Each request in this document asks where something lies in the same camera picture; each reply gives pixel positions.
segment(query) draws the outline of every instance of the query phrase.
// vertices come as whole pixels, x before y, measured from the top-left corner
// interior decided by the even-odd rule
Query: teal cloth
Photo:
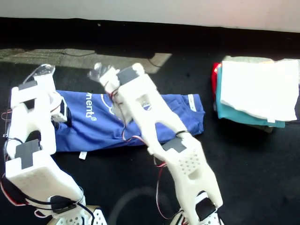
[[[275,123],[269,123],[267,120],[250,116],[249,114],[247,114],[245,112],[238,111],[228,105],[222,104],[220,102],[221,82],[222,82],[222,68],[219,67],[217,69],[217,90],[216,90],[217,115],[218,115],[219,119],[226,118],[228,120],[232,120],[237,123],[244,123],[244,124],[250,124],[250,125],[262,125],[262,126],[271,126],[271,127],[277,127],[277,128],[285,127],[284,121],[275,121]]]

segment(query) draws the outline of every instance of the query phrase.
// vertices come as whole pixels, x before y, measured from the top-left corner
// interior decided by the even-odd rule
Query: white wall
[[[300,0],[0,0],[1,17],[84,18],[300,32]]]

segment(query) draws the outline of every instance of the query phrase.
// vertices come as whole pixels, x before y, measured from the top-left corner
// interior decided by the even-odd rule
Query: stack of folded clothes
[[[212,71],[214,108],[219,119],[254,126],[266,132],[296,120],[299,95],[297,60],[249,63],[225,60]]]

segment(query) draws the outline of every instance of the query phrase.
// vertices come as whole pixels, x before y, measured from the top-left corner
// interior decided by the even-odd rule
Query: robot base
[[[185,225],[183,219],[184,217],[182,213],[177,213],[169,225]],[[221,219],[219,220],[218,214],[215,212],[209,217],[207,217],[205,220],[199,222],[199,225],[224,225],[224,223]]]
[[[89,210],[91,210],[95,216],[93,225],[107,225],[102,210],[100,209],[99,206],[87,205],[86,207]],[[91,225],[91,219],[92,219],[91,215],[88,212],[85,212],[85,215],[86,215],[85,218],[74,217],[74,218],[69,218],[68,220],[63,218],[52,219],[47,225],[82,225],[82,224],[86,224],[83,221],[84,219],[89,221],[87,225]]]

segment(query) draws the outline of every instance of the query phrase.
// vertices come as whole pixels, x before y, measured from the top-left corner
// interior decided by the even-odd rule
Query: red cloth
[[[211,88],[212,88],[212,95],[214,98],[214,101],[216,100],[216,90],[217,90],[217,78],[218,78],[218,67],[221,66],[221,63],[214,62],[212,67],[212,73],[211,73]]]

